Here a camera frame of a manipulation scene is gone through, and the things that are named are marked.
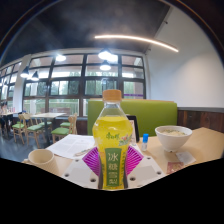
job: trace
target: yellow drink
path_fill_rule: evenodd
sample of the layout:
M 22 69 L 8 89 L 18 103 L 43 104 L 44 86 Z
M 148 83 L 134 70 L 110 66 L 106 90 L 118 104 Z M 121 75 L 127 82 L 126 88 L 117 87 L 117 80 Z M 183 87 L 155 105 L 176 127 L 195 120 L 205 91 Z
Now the yellow drink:
M 93 126 L 103 173 L 103 189 L 124 189 L 125 158 L 132 125 L 125 116 L 99 117 Z

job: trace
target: plastic bottle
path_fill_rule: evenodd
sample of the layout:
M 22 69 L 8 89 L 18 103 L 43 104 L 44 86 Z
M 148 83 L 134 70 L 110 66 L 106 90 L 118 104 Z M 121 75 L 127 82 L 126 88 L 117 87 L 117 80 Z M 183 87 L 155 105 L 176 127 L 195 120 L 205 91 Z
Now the plastic bottle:
M 105 90 L 103 101 L 104 108 L 93 126 L 101 160 L 102 189 L 124 189 L 124 166 L 132 125 L 120 107 L 120 90 Z
M 143 134 L 143 140 L 142 140 L 142 151 L 145 152 L 147 150 L 147 143 L 148 143 L 148 134 Z

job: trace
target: light fixture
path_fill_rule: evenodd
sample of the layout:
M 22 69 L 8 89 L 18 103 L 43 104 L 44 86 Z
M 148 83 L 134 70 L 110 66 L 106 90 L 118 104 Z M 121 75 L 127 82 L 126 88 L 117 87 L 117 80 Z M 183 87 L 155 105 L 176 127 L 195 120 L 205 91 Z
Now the light fixture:
M 39 80 L 39 77 L 38 77 L 38 74 L 37 74 L 37 71 L 34 72 L 32 78 L 31 78 L 32 81 L 38 81 Z
M 111 55 L 112 54 L 110 53 L 110 51 L 107 48 L 104 48 L 103 50 L 100 51 L 98 57 L 103 60 L 108 60 L 108 58 L 111 57 Z
M 29 70 L 28 70 L 28 66 L 26 66 L 26 68 L 24 68 L 24 70 L 22 71 L 21 75 L 22 78 L 27 78 L 29 76 Z
M 174 47 L 170 44 L 167 44 L 165 42 L 158 41 L 158 40 L 153 40 L 153 39 L 146 39 L 146 38 L 134 37 L 134 36 L 125 36 L 125 35 L 100 35 L 100 36 L 95 36 L 95 39 L 105 39 L 105 38 L 107 38 L 107 39 L 118 38 L 118 39 L 140 40 L 140 41 L 144 41 L 144 42 L 148 42 L 148 43 L 152 43 L 152 44 L 156 44 L 156 45 L 168 48 L 168 49 L 170 49 L 172 51 L 175 51 L 175 52 L 179 52 L 179 50 L 176 47 Z
M 66 60 L 66 57 L 64 55 L 58 55 L 56 57 L 56 61 L 65 61 Z
M 110 64 L 106 60 L 104 60 L 102 65 L 100 66 L 100 70 L 108 71 L 110 69 L 111 69 Z

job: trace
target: cup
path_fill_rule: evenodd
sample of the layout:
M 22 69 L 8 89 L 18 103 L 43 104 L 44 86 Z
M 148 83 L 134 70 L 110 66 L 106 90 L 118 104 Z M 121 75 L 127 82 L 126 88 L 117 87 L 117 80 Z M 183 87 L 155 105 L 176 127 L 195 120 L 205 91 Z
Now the cup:
M 36 149 L 29 153 L 28 159 L 23 163 L 34 165 L 55 175 L 59 175 L 59 169 L 54 153 L 48 149 Z

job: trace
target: bowl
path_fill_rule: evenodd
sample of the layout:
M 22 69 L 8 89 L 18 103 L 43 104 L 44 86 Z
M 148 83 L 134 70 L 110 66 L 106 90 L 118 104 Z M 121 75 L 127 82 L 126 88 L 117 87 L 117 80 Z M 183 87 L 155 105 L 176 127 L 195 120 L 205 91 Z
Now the bowl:
M 161 133 L 164 130 L 176 130 L 184 132 L 186 135 L 172 136 Z M 162 144 L 164 150 L 168 152 L 176 152 L 181 146 L 183 146 L 192 135 L 192 130 L 181 126 L 160 126 L 155 129 L 156 135 Z

